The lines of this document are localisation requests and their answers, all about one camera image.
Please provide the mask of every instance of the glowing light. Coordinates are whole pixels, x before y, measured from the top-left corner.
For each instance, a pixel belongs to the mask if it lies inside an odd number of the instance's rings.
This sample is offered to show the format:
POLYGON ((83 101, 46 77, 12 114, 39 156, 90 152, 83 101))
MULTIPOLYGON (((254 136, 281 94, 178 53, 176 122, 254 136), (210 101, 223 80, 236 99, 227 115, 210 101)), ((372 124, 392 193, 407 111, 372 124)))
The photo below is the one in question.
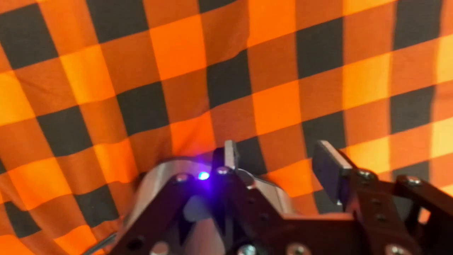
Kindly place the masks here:
POLYGON ((198 173, 198 180, 207 180, 207 179, 209 179, 209 173, 206 173, 206 172, 198 173))

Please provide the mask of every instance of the black metal frame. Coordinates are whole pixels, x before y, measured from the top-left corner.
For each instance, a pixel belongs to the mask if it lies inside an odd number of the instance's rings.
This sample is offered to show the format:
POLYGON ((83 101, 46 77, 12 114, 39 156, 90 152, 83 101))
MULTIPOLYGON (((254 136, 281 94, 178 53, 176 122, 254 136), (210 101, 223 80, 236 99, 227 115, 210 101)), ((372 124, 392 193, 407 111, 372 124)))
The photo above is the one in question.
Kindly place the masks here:
POLYGON ((182 254, 192 227, 183 220, 182 209, 192 196, 206 201, 226 254, 240 254, 244 245, 256 248, 258 255, 453 254, 453 199, 423 180, 399 176, 394 184, 380 182, 319 142, 312 158, 314 173, 328 196, 352 217, 288 218, 239 175, 230 162, 230 148, 224 153, 229 153, 227 165, 224 158, 217 159, 206 182, 192 176, 166 182, 110 254, 148 255, 158 241, 168 244, 169 254, 182 254), (430 213, 425 224, 417 220, 421 209, 430 213))

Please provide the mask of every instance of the checkered cloth backdrop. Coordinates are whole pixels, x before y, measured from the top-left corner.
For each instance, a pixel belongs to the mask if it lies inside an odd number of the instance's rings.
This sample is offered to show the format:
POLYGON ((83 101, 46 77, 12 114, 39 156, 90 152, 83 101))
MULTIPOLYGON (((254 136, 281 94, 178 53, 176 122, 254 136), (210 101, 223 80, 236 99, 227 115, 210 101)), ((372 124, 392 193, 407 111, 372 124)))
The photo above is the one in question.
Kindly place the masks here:
POLYGON ((0 251, 80 254, 233 139, 301 214, 316 139, 453 193, 453 0, 1 0, 0 251))

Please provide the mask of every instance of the bolt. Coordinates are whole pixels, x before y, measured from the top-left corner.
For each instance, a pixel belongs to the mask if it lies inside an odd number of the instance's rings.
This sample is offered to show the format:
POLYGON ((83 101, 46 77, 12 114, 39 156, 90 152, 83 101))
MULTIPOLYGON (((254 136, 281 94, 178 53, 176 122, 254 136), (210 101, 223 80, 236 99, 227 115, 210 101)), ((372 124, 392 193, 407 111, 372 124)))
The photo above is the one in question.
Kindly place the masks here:
POLYGON ((257 255, 257 250, 254 245, 244 244, 244 245, 239 247, 237 255, 257 255))
POLYGON ((408 186, 420 186, 421 180, 416 176, 406 176, 406 182, 408 186))
POLYGON ((410 252, 397 244, 389 244, 384 247, 384 255, 410 255, 410 252))
POLYGON ((175 176, 175 182, 178 183, 185 183, 186 180, 188 180, 188 175, 181 173, 175 176))
POLYGON ((298 243, 285 247, 285 255, 311 255, 309 250, 298 243))
POLYGON ((229 167, 220 166, 220 167, 216 169, 216 173, 217 173, 219 176, 226 176, 226 175, 229 173, 229 167))

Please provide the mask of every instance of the mounting hole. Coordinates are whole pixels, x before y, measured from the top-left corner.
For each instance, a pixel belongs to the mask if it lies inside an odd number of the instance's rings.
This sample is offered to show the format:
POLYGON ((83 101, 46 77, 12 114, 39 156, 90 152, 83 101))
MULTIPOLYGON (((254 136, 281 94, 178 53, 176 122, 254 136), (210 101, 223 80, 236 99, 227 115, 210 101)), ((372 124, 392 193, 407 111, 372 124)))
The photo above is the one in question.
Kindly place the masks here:
POLYGON ((130 240, 127 244, 128 251, 137 251, 137 250, 141 250, 142 247, 144 247, 144 238, 141 235, 130 240))

